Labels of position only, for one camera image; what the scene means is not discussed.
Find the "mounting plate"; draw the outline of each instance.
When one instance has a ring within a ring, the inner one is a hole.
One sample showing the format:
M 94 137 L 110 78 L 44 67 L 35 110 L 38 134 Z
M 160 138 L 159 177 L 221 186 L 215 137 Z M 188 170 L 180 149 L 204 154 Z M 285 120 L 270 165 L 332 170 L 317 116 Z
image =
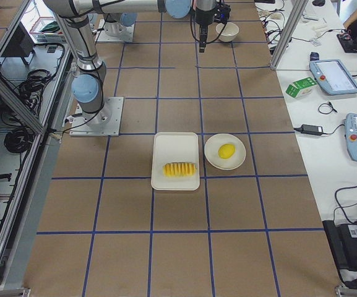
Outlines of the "mounting plate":
M 69 134 L 72 137 L 91 137 L 91 136 L 118 136 L 119 128 L 121 126 L 122 110 L 123 110 L 123 97 L 108 97 L 105 104 L 109 105 L 111 110 L 111 119 L 106 124 L 97 126 L 88 126 L 87 124 L 70 130 Z M 81 113 L 82 109 L 78 105 L 75 111 Z M 72 127 L 79 126 L 85 121 L 83 116 L 74 118 Z
M 101 29 L 104 27 L 104 19 L 100 20 L 100 23 L 98 24 L 98 28 Z M 126 31 L 119 36 L 113 37 L 109 36 L 105 33 L 105 31 L 98 31 L 96 40 L 97 43 L 121 43 L 121 42 L 133 42 L 133 35 L 134 35 L 134 25 L 130 27 L 126 27 Z

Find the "yellow fruit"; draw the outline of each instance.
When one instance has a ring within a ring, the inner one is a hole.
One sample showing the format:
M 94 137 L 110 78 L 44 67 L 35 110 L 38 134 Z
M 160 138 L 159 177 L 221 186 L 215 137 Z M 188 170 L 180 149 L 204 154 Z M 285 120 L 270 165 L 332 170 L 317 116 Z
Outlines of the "yellow fruit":
M 163 166 L 163 174 L 170 178 L 192 176 L 196 172 L 195 164 L 188 162 L 167 163 Z
M 218 156 L 220 156 L 221 159 L 229 159 L 233 156 L 235 150 L 236 147 L 234 147 L 233 144 L 221 145 L 220 149 L 218 150 Z

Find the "white plate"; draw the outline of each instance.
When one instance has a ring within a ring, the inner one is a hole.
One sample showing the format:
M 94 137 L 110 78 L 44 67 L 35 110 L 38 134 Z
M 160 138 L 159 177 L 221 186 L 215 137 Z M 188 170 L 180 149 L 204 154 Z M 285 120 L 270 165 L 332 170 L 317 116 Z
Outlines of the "white plate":
M 163 166 L 172 162 L 195 163 L 192 176 L 169 178 Z M 153 140 L 151 185 L 155 190 L 194 191 L 200 186 L 199 141 L 195 133 L 159 132 Z
M 218 150 L 224 144 L 233 144 L 236 148 L 233 156 L 229 159 L 222 159 L 218 156 Z M 207 161 L 214 167 L 222 170 L 232 170 L 243 164 L 246 159 L 246 148 L 236 136 L 231 134 L 215 134 L 205 143 L 204 154 Z

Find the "white table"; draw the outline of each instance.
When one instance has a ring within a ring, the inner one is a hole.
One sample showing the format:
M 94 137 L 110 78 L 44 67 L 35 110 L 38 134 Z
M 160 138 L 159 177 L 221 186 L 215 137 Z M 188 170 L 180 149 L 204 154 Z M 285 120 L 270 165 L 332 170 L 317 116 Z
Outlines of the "white table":
M 283 92 L 292 81 L 312 76 L 309 71 L 277 71 L 277 74 Z M 330 96 L 316 86 L 303 97 L 292 98 L 285 93 L 284 97 L 294 127 L 312 124 L 331 133 L 348 113 L 357 113 L 357 94 Z M 324 115 L 317 111 L 320 104 L 328 101 L 338 113 Z M 322 220 L 333 217 L 333 210 L 337 207 L 334 192 L 341 187 L 357 185 L 357 162 L 351 160 L 344 136 L 344 127 L 338 128 L 331 136 L 296 133 Z M 357 189 L 342 191 L 338 198 L 342 205 L 354 204 L 357 202 Z M 351 218 L 357 218 L 357 206 L 346 209 L 346 212 Z M 341 211 L 337 211 L 337 218 L 344 222 Z
M 340 29 L 343 28 L 342 21 L 339 19 L 335 9 L 333 8 L 330 0 L 326 0 L 325 5 L 322 7 L 313 6 L 312 0 L 309 0 L 307 7 L 310 7 L 319 17 L 318 21 L 305 20 L 303 18 L 299 21 L 294 34 L 295 38 L 304 40 L 310 40 L 311 38 L 317 38 L 316 32 L 312 29 L 313 26 L 325 23 L 328 29 Z M 284 1 L 285 19 L 288 20 L 289 14 L 292 10 L 292 3 L 290 0 Z M 275 4 L 260 4 L 257 3 L 257 7 L 260 9 L 274 10 L 282 7 L 282 1 L 277 0 Z M 275 20 L 270 17 L 268 20 L 274 20 L 280 28 L 283 28 L 283 19 Z M 268 30 L 274 29 L 277 26 L 271 22 L 267 28 Z M 357 71 L 357 54 L 345 53 L 341 47 L 336 35 L 339 31 L 327 32 L 324 36 L 318 40 L 321 42 L 320 46 L 314 46 L 309 42 L 292 39 L 289 43 L 285 53 L 277 66 L 278 70 L 309 70 L 309 57 L 312 51 L 319 53 L 320 59 L 340 59 L 349 71 Z

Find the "green carton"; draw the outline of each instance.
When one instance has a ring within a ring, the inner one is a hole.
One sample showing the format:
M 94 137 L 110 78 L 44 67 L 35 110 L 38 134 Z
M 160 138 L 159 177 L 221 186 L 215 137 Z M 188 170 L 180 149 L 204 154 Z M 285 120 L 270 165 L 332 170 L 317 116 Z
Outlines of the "green carton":
M 315 85 L 317 85 L 317 83 L 311 77 L 307 77 L 290 84 L 285 92 L 289 94 L 289 96 L 297 98 L 310 93 Z

